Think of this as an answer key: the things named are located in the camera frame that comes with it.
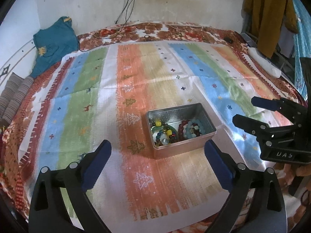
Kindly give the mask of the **striped grey pillow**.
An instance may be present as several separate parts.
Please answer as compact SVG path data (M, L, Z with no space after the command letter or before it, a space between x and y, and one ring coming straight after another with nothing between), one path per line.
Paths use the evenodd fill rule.
M10 125L33 83L31 76L23 79L15 73L10 75L1 93L1 128Z

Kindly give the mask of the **silver metal tin box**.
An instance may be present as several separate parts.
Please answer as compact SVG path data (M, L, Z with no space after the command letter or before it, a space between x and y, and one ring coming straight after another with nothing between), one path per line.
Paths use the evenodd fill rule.
M146 113L150 126L149 137L156 159L171 157L202 148L206 141L213 138L217 129L201 103L181 105ZM166 146L156 147L152 140L151 128L168 124L178 132L179 141Z

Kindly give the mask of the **green jade bangle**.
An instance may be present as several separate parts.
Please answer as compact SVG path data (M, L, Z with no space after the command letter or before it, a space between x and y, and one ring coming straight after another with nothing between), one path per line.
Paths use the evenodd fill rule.
M168 124L151 128L153 143L156 147L166 146L179 141L178 132Z

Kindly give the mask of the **mustard yellow hanging cloth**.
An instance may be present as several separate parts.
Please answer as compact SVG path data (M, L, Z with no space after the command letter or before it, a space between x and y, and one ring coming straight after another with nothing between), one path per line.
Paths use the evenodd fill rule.
M283 25L298 33L293 0L244 0L243 9L252 16L250 33L258 39L257 49L268 58L276 49Z

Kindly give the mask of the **small black object on bed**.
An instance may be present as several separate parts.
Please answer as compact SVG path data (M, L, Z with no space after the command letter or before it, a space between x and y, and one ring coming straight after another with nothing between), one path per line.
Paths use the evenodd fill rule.
M224 41L226 41L227 43L230 43L230 44L233 43L233 40L228 36L224 37Z

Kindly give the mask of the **teal blue garment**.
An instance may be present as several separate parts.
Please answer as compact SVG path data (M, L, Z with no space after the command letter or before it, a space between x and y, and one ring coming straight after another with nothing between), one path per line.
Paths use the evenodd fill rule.
M79 41L72 28L72 19L60 17L52 26L39 30L33 35L33 42L37 49L35 65L30 77L36 78L48 70L62 58L75 52L79 48Z

